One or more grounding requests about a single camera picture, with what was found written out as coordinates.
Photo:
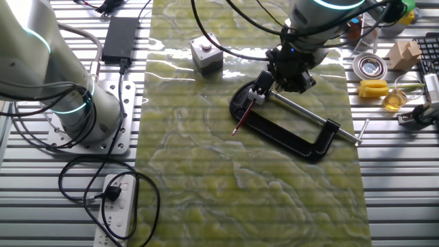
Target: power adapter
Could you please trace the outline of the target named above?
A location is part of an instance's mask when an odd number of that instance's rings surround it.
[[[121,61],[126,59],[128,64],[131,64],[138,27],[137,18],[112,16],[105,38],[102,61],[106,64],[121,64]]]

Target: red pencil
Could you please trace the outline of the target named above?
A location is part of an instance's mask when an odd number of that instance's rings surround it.
[[[246,113],[244,113],[244,116],[242,116],[241,120],[239,120],[238,125],[236,126],[236,128],[232,132],[232,137],[235,136],[236,131],[238,131],[239,127],[241,127],[244,124],[244,121],[247,119],[248,114],[250,113],[250,109],[253,107],[254,102],[255,102],[255,99],[252,101],[252,103],[250,103],[250,105],[248,106],[248,108],[246,110]]]

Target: button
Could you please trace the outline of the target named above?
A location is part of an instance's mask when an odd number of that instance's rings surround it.
[[[435,38],[426,38],[425,39],[425,42],[426,43],[436,43],[436,42],[438,42]]]
[[[204,51],[208,51],[212,49],[212,44],[208,40],[206,40],[201,44],[201,48],[203,48]]]
[[[125,200],[121,200],[120,202],[119,202],[119,208],[120,209],[123,209],[125,207]]]
[[[121,186],[121,189],[122,189],[123,191],[127,191],[127,190],[128,190],[128,183],[124,183],[124,184]]]

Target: green cap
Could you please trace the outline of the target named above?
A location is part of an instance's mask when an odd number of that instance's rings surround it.
[[[410,11],[414,10],[414,8],[416,7],[414,0],[403,0],[403,3],[407,6],[406,12],[410,12]]]

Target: blue light ring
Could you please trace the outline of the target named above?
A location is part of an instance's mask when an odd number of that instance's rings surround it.
[[[353,8],[356,8],[364,3],[365,0],[361,0],[360,2],[353,4],[353,5],[335,5],[332,3],[327,3],[323,0],[314,0],[316,3],[320,4],[321,6],[324,6],[326,8],[330,8],[333,10],[351,10]]]
[[[37,32],[35,32],[34,30],[31,30],[30,28],[28,28],[28,27],[23,27],[23,29],[28,33],[28,34],[31,34],[31,35],[33,35],[33,36],[35,36],[35,37],[37,37],[39,40],[41,40],[41,42],[43,42],[43,44],[47,47],[47,49],[49,50],[49,54],[51,53],[51,50],[50,50],[50,45],[49,45],[49,43],[40,35],[40,34],[38,34]]]
[[[91,95],[93,96],[93,94],[95,94],[95,83],[94,82],[92,82],[92,84],[93,84],[93,87],[92,87],[92,89],[91,89]],[[77,111],[79,111],[79,110],[81,110],[81,109],[83,109],[86,105],[87,105],[87,103],[88,102],[90,102],[90,98],[87,100],[87,102],[84,102],[81,106],[79,106],[78,108],[76,108],[76,109],[73,109],[73,110],[69,110],[69,111],[67,111],[67,112],[57,112],[57,111],[55,111],[55,110],[52,110],[52,112],[53,113],[56,113],[56,114],[70,114],[70,113],[75,113],[75,112],[77,112]]]

